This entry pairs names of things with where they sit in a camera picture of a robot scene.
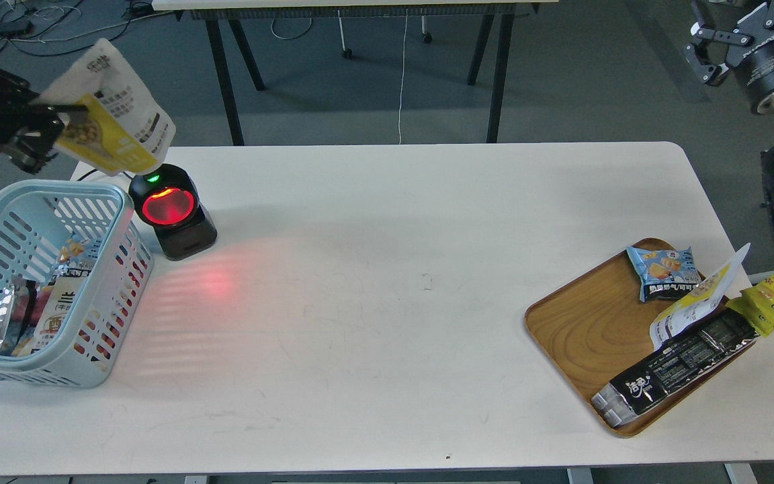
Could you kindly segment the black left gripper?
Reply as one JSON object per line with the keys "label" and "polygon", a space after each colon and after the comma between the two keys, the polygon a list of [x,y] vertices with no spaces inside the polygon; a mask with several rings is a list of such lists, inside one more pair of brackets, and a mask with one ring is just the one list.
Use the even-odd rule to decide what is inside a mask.
{"label": "black left gripper", "polygon": [[65,129],[88,120],[84,106],[41,104],[37,97],[27,80],[0,69],[0,154],[32,175],[55,158]]}

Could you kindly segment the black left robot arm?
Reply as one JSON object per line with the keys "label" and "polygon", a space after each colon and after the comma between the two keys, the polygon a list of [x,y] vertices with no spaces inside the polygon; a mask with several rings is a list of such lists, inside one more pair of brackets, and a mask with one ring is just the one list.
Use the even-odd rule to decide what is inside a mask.
{"label": "black left robot arm", "polygon": [[88,108],[41,102],[28,80],[0,69],[0,154],[25,173],[39,173],[65,130],[86,120]]}

